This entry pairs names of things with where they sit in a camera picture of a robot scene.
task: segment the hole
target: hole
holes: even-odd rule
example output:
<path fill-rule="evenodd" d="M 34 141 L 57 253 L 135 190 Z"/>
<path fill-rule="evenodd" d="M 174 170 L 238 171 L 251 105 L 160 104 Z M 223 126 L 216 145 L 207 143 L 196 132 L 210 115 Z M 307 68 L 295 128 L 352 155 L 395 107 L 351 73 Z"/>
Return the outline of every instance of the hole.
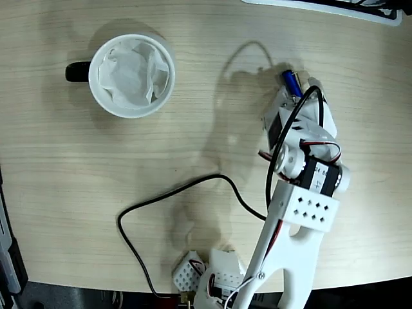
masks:
<path fill-rule="evenodd" d="M 290 237 L 295 236 L 299 232 L 300 228 L 301 226 L 298 224 L 291 224 L 289 228 L 289 236 Z"/>

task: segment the black mug handle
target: black mug handle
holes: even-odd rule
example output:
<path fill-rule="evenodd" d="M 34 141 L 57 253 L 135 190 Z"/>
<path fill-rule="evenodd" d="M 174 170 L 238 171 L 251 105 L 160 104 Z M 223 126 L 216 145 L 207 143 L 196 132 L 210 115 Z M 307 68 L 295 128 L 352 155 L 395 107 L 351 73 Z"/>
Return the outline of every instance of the black mug handle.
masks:
<path fill-rule="evenodd" d="M 68 82 L 88 82 L 90 61 L 74 62 L 66 66 Z"/>

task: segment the red wire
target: red wire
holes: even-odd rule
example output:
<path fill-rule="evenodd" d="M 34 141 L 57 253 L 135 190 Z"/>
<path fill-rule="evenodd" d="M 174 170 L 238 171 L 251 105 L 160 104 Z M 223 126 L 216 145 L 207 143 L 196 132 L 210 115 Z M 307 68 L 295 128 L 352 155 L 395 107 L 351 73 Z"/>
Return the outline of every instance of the red wire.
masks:
<path fill-rule="evenodd" d="M 337 160 L 339 160 L 339 158 L 342 155 L 342 151 L 341 151 L 341 147 L 334 142 L 302 142 L 301 145 L 304 146 L 312 146 L 312 145 L 335 145 L 336 147 L 338 147 L 339 149 L 339 153 L 337 154 L 337 156 L 335 156 L 334 158 L 332 158 L 332 160 L 330 161 L 330 163 L 336 163 Z"/>
<path fill-rule="evenodd" d="M 203 275 L 203 274 L 200 272 L 200 270 L 198 270 L 198 269 L 196 268 L 196 266 L 195 266 L 194 264 L 201 264 L 201 265 L 203 266 L 203 271 L 206 270 L 205 265 L 204 265 L 202 262 L 199 262 L 199 261 L 197 261 L 197 260 L 195 260 L 195 259 L 190 259 L 190 260 L 189 260 L 189 264 L 193 267 L 194 271 L 197 272 L 199 276 L 201 276 L 201 275 Z"/>
<path fill-rule="evenodd" d="M 214 278 L 215 277 L 216 277 L 215 274 L 211 274 L 211 276 L 209 277 L 209 282 L 207 283 L 207 285 L 209 287 L 209 296 L 212 296 L 212 288 L 213 288 Z"/>
<path fill-rule="evenodd" d="M 273 235 L 272 235 L 272 239 L 270 240 L 270 243 L 269 243 L 269 246 L 268 246 L 268 250 L 266 251 L 265 257 L 267 257 L 267 255 L 269 254 L 270 250 L 272 249 L 272 247 L 273 247 L 273 245 L 274 245 L 274 243 L 275 243 L 275 241 L 276 241 L 276 238 L 277 238 L 277 236 L 279 235 L 279 232 L 280 232 L 280 230 L 281 230 L 282 224 L 283 224 L 283 221 L 282 221 L 282 220 L 279 220 L 279 221 L 277 222 L 277 225 L 276 225 L 276 228 L 275 228 L 275 232 L 274 232 Z"/>

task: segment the cable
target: cable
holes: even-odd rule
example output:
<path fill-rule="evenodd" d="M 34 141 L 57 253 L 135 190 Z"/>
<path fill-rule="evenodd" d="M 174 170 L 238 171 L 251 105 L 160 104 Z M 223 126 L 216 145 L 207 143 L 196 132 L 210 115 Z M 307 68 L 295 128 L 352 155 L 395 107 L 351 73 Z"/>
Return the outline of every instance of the cable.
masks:
<path fill-rule="evenodd" d="M 272 235 L 272 239 L 270 240 L 268 249 L 266 250 L 265 257 L 268 256 L 268 254 L 269 254 L 269 252 L 270 252 L 270 249 L 272 249 L 273 245 L 275 244 L 277 235 L 279 235 L 279 232 L 280 232 L 280 230 L 281 230 L 282 224 L 283 224 L 283 221 L 282 221 L 282 220 L 278 220 L 278 221 L 277 221 L 276 228 L 275 228 L 275 232 L 274 232 L 273 235 Z"/>
<path fill-rule="evenodd" d="M 144 206 L 146 206 L 146 205 L 150 205 L 150 204 L 153 204 L 153 203 L 157 203 L 158 201 L 162 201 L 162 200 L 164 200 L 164 199 L 166 199 L 166 198 L 170 198 L 171 196 L 174 196 L 175 194 L 178 194 L 178 193 L 180 193 L 180 192 L 182 192 L 182 191 L 184 191 L 184 190 L 186 190 L 186 189 L 188 189 L 188 188 L 191 188 L 191 187 L 193 187 L 193 186 L 195 186 L 195 185 L 198 185 L 199 183 L 206 182 L 207 180 L 211 180 L 211 179 L 223 179 L 223 180 L 225 180 L 226 182 L 228 182 L 228 183 L 230 184 L 230 186 L 232 187 L 232 189 L 233 189 L 233 191 L 234 191 L 234 194 L 235 194 L 236 197 L 238 198 L 240 204 L 243 206 L 243 208 L 245 208 L 247 211 L 249 211 L 249 213 L 253 214 L 253 215 L 254 215 L 255 217 L 257 217 L 258 219 L 261 219 L 261 220 L 263 220 L 263 221 L 266 220 L 266 217 L 265 217 L 264 215 L 258 213 L 257 211 L 255 211 L 254 209 L 252 209 L 250 206 L 248 206 L 248 205 L 246 204 L 246 202 L 245 202 L 245 201 L 243 200 L 243 198 L 241 197 L 241 195 L 240 195 L 240 193 L 239 193 L 239 191 L 238 191 L 238 188 L 236 187 L 236 185 L 234 184 L 234 182 L 233 182 L 228 176 L 225 176 L 225 175 L 222 175 L 222 174 L 212 174 L 212 175 L 208 175 L 208 176 L 204 176 L 204 177 L 197 178 L 197 179 L 195 179 L 195 180 L 193 180 L 193 181 L 191 181 L 191 182 L 189 182 L 189 183 L 187 183 L 187 184 L 185 184 L 185 185 L 183 185 L 183 186 L 181 186 L 181 187 L 179 187 L 179 188 L 177 188 L 177 189 L 175 189 L 175 190 L 172 190 L 172 191 L 170 191 L 170 192 L 168 192 L 168 193 L 165 193 L 165 194 L 163 194 L 163 195 L 160 195 L 160 196 L 158 196 L 158 197 L 156 197 L 156 198 L 153 198 L 153 199 L 151 199 L 151 200 L 143 201 L 142 203 L 137 203 L 137 204 L 134 205 L 134 206 L 130 206 L 130 207 L 126 208 L 125 210 L 123 210 L 123 211 L 118 215 L 118 217 L 117 217 L 117 228 L 118 228 L 120 234 L 122 235 L 124 241 L 126 242 L 126 244 L 128 245 L 128 247 L 130 248 L 130 250 L 132 251 L 132 253 L 135 255 L 135 257 L 136 257 L 137 261 L 139 262 L 140 266 L 142 267 L 143 273 L 144 273 L 144 275 L 145 275 L 145 277 L 146 277 L 146 281 L 147 281 L 147 284 L 149 285 L 150 290 L 151 290 L 152 293 L 153 293 L 156 297 L 158 297 L 158 298 L 170 298 L 170 297 L 162 297 L 162 296 L 160 296 L 160 295 L 156 292 L 155 288 L 153 287 L 152 281 L 151 281 L 151 279 L 150 279 L 149 272 L 147 271 L 147 268 L 146 268 L 146 266 L 145 266 L 142 258 L 140 257 L 139 253 L 137 253 L 137 251 L 136 251 L 136 249 L 134 248 L 133 244 L 130 242 L 129 238 L 126 236 L 126 233 L 124 232 L 124 229 L 123 229 L 123 226 L 122 226 L 122 218 L 123 218 L 126 214 L 128 214 L 129 212 L 131 212 L 131 211 L 133 211 L 133 210 L 135 210 L 135 209 L 139 209 L 139 208 L 142 208 L 142 207 L 144 207 Z"/>
<path fill-rule="evenodd" d="M 118 309 L 123 307 L 123 292 L 120 291 L 120 303 L 118 304 Z"/>
<path fill-rule="evenodd" d="M 364 4 L 366 1 L 367 1 L 367 0 L 360 0 L 360 1 L 356 2 L 356 3 L 354 3 L 354 5 L 356 5 L 356 6 L 362 5 L 362 4 Z"/>
<path fill-rule="evenodd" d="M 275 150 L 272 155 L 272 160 L 270 161 L 269 168 L 268 168 L 268 174 L 266 178 L 266 205 L 269 208 L 270 205 L 270 200 L 272 198 L 272 179 L 273 179 L 273 173 L 275 171 L 275 164 L 277 161 L 277 157 L 279 156 L 279 152 L 282 148 L 283 143 L 285 142 L 286 135 L 288 134 L 290 128 L 292 127 L 292 124 L 294 123 L 294 120 L 297 116 L 297 114 L 300 112 L 302 109 L 303 105 L 306 103 L 306 101 L 310 98 L 310 96 L 313 93 L 317 93 L 317 100 L 319 103 L 319 125 L 323 127 L 323 95 L 322 95 L 322 90 L 318 86 L 311 86 L 303 95 L 303 97 L 299 100 L 297 103 L 296 107 L 290 114 L 288 120 L 286 121 L 285 126 L 283 127 L 283 130 L 281 134 L 279 135 L 279 138 L 277 139 L 277 143 L 275 146 Z"/>
<path fill-rule="evenodd" d="M 209 295 L 210 297 L 212 297 L 212 289 L 214 286 L 214 279 L 216 278 L 215 274 L 211 274 L 211 276 L 209 277 L 209 280 L 207 281 L 207 295 Z"/>
<path fill-rule="evenodd" d="M 203 274 L 200 272 L 200 270 L 198 270 L 198 268 L 197 268 L 194 264 L 200 264 L 201 266 L 203 266 L 203 272 L 206 271 L 206 266 L 205 266 L 202 262 L 199 262 L 199 261 L 197 261 L 197 260 L 195 260 L 195 259 L 190 259 L 190 260 L 189 260 L 189 264 L 193 267 L 194 271 L 195 271 L 199 276 L 201 276 L 201 275 L 203 275 Z"/>
<path fill-rule="evenodd" d="M 303 145 L 303 146 L 334 145 L 335 147 L 338 148 L 339 151 L 338 151 L 337 155 L 334 156 L 334 157 L 330 160 L 330 163 L 335 163 L 337 160 L 339 160 L 339 158 L 340 158 L 341 155 L 342 155 L 342 149 L 341 149 L 341 147 L 339 146 L 338 143 L 335 143 L 335 142 L 327 142 L 327 141 L 325 141 L 325 142 L 322 142 L 322 141 L 320 141 L 320 142 L 301 142 L 301 145 Z"/>
<path fill-rule="evenodd" d="M 349 3 L 346 1 L 336 1 L 336 0 L 293 0 L 299 2 L 307 2 L 307 3 L 316 3 L 318 5 L 329 5 L 334 6 L 336 8 L 345 8 L 348 10 L 360 10 L 360 11 L 368 11 L 368 10 L 381 10 L 381 9 L 388 9 L 393 10 L 396 9 L 393 5 L 389 3 L 382 3 L 380 5 L 361 5 L 357 3 Z"/>
<path fill-rule="evenodd" d="M 255 277 L 250 277 L 246 281 L 244 281 L 241 285 L 239 285 L 232 293 L 230 293 L 229 297 L 225 301 L 225 306 L 223 306 L 223 309 L 227 309 L 227 304 L 229 304 L 230 299 L 233 297 L 235 293 L 238 293 L 242 288 L 247 286 L 250 282 L 252 282 L 255 279 Z"/>

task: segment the white mug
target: white mug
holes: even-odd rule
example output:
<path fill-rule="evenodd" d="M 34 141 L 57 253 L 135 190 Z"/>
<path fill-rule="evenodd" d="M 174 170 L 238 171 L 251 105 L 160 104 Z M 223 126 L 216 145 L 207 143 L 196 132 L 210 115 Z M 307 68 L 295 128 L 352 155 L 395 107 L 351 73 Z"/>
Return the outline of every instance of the white mug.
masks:
<path fill-rule="evenodd" d="M 139 109 L 127 109 L 117 106 L 113 103 L 109 92 L 102 88 L 98 83 L 98 68 L 108 51 L 120 41 L 130 39 L 139 39 L 152 44 L 164 56 L 164 59 L 169 65 L 169 80 L 165 91 L 159 98 L 150 103 L 150 105 Z M 91 61 L 74 62 L 69 64 L 66 67 L 66 80 L 69 82 L 89 82 L 90 90 L 95 97 L 95 100 L 109 113 L 122 118 L 141 118 L 154 113 L 160 109 L 167 102 L 167 100 L 169 100 L 176 82 L 175 63 L 176 59 L 172 48 L 169 43 L 159 35 L 153 33 L 125 34 L 114 37 L 110 41 L 104 43 L 97 50 Z"/>

